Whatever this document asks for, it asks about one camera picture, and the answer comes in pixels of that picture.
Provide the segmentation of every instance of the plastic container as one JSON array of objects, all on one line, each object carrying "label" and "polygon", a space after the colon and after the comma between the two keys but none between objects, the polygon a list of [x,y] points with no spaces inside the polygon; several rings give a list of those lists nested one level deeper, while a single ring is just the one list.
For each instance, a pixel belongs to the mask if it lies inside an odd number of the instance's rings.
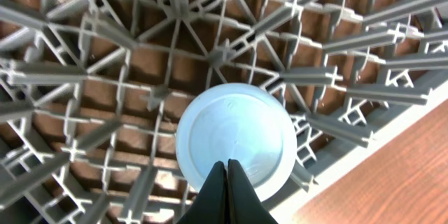
[{"label": "plastic container", "polygon": [[290,176],[296,141],[291,118],[272,95],[231,83],[203,92],[188,106],[176,133],[176,155],[197,191],[215,162],[238,160],[263,201]]}]

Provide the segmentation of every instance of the round white object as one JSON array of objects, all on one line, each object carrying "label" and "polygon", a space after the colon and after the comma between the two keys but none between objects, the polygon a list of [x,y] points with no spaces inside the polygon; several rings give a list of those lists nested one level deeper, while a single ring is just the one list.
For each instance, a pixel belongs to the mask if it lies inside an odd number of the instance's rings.
[{"label": "round white object", "polygon": [[258,87],[231,83],[192,101],[176,133],[176,156],[189,184],[199,191],[217,161],[238,160],[260,201],[290,176],[297,148],[284,107]]}]

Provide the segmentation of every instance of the plastic grid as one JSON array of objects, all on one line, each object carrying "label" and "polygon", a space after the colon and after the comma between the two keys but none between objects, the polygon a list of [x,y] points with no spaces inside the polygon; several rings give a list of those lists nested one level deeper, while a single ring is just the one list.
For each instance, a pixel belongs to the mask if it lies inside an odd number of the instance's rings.
[{"label": "plastic grid", "polygon": [[[174,57],[189,57],[209,64],[205,89],[210,88],[213,74],[226,83],[221,72],[223,66],[249,70],[247,83],[253,82],[254,73],[264,74],[268,79],[259,84],[271,94],[276,94],[280,102],[286,106],[288,93],[299,108],[297,113],[291,114],[297,132],[297,165],[291,174],[291,179],[299,186],[306,188],[312,185],[313,174],[304,169],[319,163],[315,152],[310,147],[313,141],[324,132],[337,139],[366,147],[371,141],[375,129],[368,127],[368,121],[361,111],[361,106],[369,101],[380,102],[381,109],[387,109],[390,104],[424,105],[429,94],[429,87],[414,86],[410,76],[413,70],[446,69],[445,42],[446,29],[438,22],[434,15],[434,7],[446,0],[398,0],[382,10],[373,10],[376,0],[367,0],[368,11],[362,16],[346,7],[346,0],[334,0],[332,3],[320,4],[318,0],[262,0],[260,12],[254,15],[245,0],[236,0],[245,14],[248,24],[227,17],[225,7],[220,14],[211,12],[219,6],[225,6],[229,0],[127,0],[132,1],[133,21],[129,30],[111,7],[109,0],[66,0],[55,4],[55,0],[42,0],[40,13],[34,13],[9,0],[0,0],[0,19],[24,26],[10,36],[0,41],[2,52],[3,74],[1,84],[6,91],[3,100],[12,102],[1,104],[1,122],[8,122],[24,141],[24,146],[13,150],[3,160],[6,169],[11,170],[15,165],[21,165],[28,172],[17,177],[14,183],[8,184],[1,191],[1,206],[6,208],[11,202],[24,195],[33,202],[35,208],[49,223],[94,223],[103,218],[109,206],[122,207],[119,221],[126,223],[140,223],[143,216],[158,212],[161,209],[171,209],[175,212],[175,220],[186,209],[187,190],[181,202],[168,204],[148,200],[155,183],[155,176],[159,170],[171,172],[179,179],[183,179],[179,170],[155,167],[153,164],[158,137],[169,137],[174,140],[174,132],[161,128],[165,99],[169,96],[191,99],[193,94],[169,89]],[[265,14],[268,1],[280,3],[280,7]],[[158,8],[167,16],[154,27],[139,34],[139,15],[142,6]],[[79,27],[60,24],[59,21],[73,15],[73,12],[87,9]],[[324,43],[313,41],[301,34],[300,18],[303,11],[311,11],[330,16],[327,39]],[[421,21],[423,29],[412,26],[412,14]],[[218,36],[214,41],[213,50],[208,51],[202,44],[191,23],[195,20],[218,23]],[[334,38],[333,32],[341,21],[358,23],[361,33],[345,38]],[[277,27],[292,21],[289,31],[276,31]],[[147,42],[151,37],[174,23],[174,35],[170,46],[156,45]],[[176,48],[179,39],[180,26],[185,25],[194,38],[200,54]],[[223,26],[232,27],[242,32],[233,41],[225,39],[220,43],[219,36]],[[78,35],[78,44],[73,44],[65,34]],[[110,53],[97,63],[88,66],[87,60],[92,37],[110,40],[119,49]],[[267,39],[269,37],[287,41],[284,61],[273,49]],[[418,39],[420,46],[416,53],[404,57],[395,57],[397,45],[405,39]],[[28,42],[33,45],[27,48],[23,62],[8,59],[8,52],[13,51]],[[306,45],[322,50],[320,67],[292,67],[294,56],[299,53],[298,46]],[[59,60],[59,65],[41,63],[43,48],[48,46]],[[267,52],[274,70],[256,66],[257,50],[261,46]],[[379,57],[371,52],[372,48],[384,47],[384,54]],[[167,53],[168,64],[164,85],[151,86],[134,84],[127,81],[130,70],[132,52],[138,47],[150,48]],[[251,56],[251,64],[235,62],[244,53]],[[328,66],[328,59],[333,55],[350,55],[355,57],[350,82],[347,86],[340,85],[342,77],[337,73],[336,66]],[[118,81],[110,80],[98,75],[101,70],[114,62],[122,60]],[[360,72],[368,62],[381,65],[376,84],[357,85]],[[143,90],[148,93],[148,110],[157,110],[154,128],[120,122],[119,120],[105,120],[78,114],[80,97],[83,93],[83,81],[99,81],[117,86],[117,106],[115,116],[119,118],[123,113],[123,99],[126,89]],[[57,85],[51,92],[39,94],[37,86]],[[297,86],[315,86],[311,108],[306,105]],[[316,113],[319,102],[327,89],[346,92],[344,106],[332,115]],[[20,94],[25,94],[22,101]],[[56,113],[46,108],[46,105],[58,97],[73,94],[66,107],[65,113]],[[32,128],[33,113],[45,114],[64,121],[66,147],[63,153],[52,152],[44,140]],[[78,123],[94,123],[99,127],[81,137],[75,136]],[[117,131],[120,128],[131,129],[153,136],[153,146],[148,165],[121,162],[113,159]],[[88,157],[88,151],[99,144],[110,141],[110,148],[104,160]],[[35,166],[29,166],[29,158],[37,158]],[[87,162],[91,166],[102,170],[102,190],[98,195],[85,192],[69,173],[70,162]],[[112,171],[134,169],[140,171],[129,192],[129,197],[107,195],[110,175]],[[40,202],[33,196],[37,190],[42,190],[40,184],[50,175],[64,190],[64,197],[70,197],[77,209],[63,215],[48,210],[61,198],[48,202]]]}]

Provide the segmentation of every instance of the wooden surface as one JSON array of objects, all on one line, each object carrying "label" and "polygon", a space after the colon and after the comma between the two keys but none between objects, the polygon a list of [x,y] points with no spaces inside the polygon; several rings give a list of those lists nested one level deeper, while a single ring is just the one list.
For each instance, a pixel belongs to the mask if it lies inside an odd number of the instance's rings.
[{"label": "wooden surface", "polygon": [[335,185],[292,223],[448,223],[448,101]]}]

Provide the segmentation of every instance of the wooden table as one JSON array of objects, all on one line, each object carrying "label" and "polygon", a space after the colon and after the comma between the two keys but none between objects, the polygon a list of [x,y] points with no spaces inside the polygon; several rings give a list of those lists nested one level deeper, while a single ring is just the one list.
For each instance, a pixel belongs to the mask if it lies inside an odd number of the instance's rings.
[{"label": "wooden table", "polygon": [[292,223],[448,223],[448,101],[302,207]]}]

